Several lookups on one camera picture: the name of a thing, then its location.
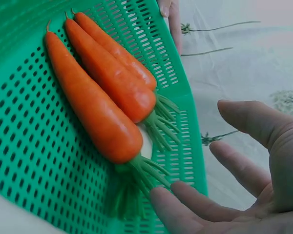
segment fabric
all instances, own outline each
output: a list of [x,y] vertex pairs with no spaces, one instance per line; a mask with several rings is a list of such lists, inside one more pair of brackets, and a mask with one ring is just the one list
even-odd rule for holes
[[[209,137],[234,131],[217,110],[219,99],[258,100],[293,115],[293,0],[180,0],[181,23],[212,29],[183,36],[182,57],[191,84],[201,132]],[[243,133],[223,138],[257,165],[269,169],[266,149]],[[222,205],[246,209],[255,198],[203,146],[209,196]]]

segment finger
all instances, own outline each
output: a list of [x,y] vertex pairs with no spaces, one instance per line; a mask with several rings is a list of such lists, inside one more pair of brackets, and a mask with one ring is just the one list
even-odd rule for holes
[[276,139],[293,125],[293,117],[276,111],[258,101],[219,101],[218,109],[223,119],[250,134],[268,150]]
[[270,174],[221,141],[213,142],[210,151],[236,180],[253,196],[258,197],[271,183]]
[[171,190],[185,206],[204,220],[211,222],[232,221],[242,213],[242,211],[217,204],[183,182],[173,183]]
[[164,188],[151,191],[151,203],[156,214],[172,234],[192,234],[209,222],[199,218]]
[[169,8],[172,0],[157,0],[163,17],[169,16]]
[[170,9],[169,9],[168,23],[169,23],[169,30],[170,30],[171,36],[175,42],[177,51],[180,55],[182,52],[182,40],[181,40],[182,34],[181,34],[181,26],[180,26],[179,3],[177,0],[171,3]]

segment green stem print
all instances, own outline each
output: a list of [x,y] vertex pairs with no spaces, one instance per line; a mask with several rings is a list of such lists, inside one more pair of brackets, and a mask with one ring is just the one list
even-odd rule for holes
[[214,136],[214,137],[209,137],[209,133],[206,132],[205,136],[203,136],[201,134],[202,144],[205,145],[205,146],[209,146],[209,144],[211,144],[213,141],[221,140],[225,136],[229,136],[229,135],[232,135],[232,134],[237,133],[237,132],[238,131],[233,131],[233,132],[229,132],[229,133],[226,133],[226,134],[223,134],[223,135]]
[[182,34],[190,34],[190,32],[207,32],[207,31],[214,31],[214,30],[218,30],[218,29],[222,29],[222,28],[228,28],[228,27],[232,27],[232,26],[236,26],[236,25],[240,25],[240,24],[247,24],[247,23],[260,23],[261,21],[247,21],[247,22],[241,22],[241,23],[234,23],[234,24],[230,24],[227,26],[223,26],[223,27],[218,27],[218,28],[212,28],[212,29],[201,29],[201,30],[194,30],[192,28],[190,28],[190,24],[181,24],[181,33]]
[[207,55],[210,53],[219,52],[219,51],[223,51],[223,50],[230,50],[230,49],[233,49],[233,47],[227,47],[227,48],[218,49],[218,50],[211,50],[211,51],[207,51],[207,52],[201,52],[201,53],[189,54],[189,55],[181,55],[181,56],[188,57],[188,56],[197,56],[197,55]]

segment carrot tip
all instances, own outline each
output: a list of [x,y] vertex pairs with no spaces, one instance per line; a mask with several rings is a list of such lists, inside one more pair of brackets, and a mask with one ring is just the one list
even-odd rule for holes
[[47,24],[47,27],[46,27],[47,32],[50,32],[50,31],[49,31],[49,25],[50,25],[50,22],[51,22],[51,20],[49,20],[49,22],[48,22],[48,24]]

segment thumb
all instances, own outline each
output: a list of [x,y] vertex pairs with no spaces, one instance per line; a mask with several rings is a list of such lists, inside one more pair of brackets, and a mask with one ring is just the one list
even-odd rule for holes
[[169,16],[169,8],[171,2],[172,0],[158,0],[158,5],[160,6],[161,14],[165,18]]
[[231,126],[249,134],[269,151],[293,125],[293,117],[259,101],[219,101],[219,113]]

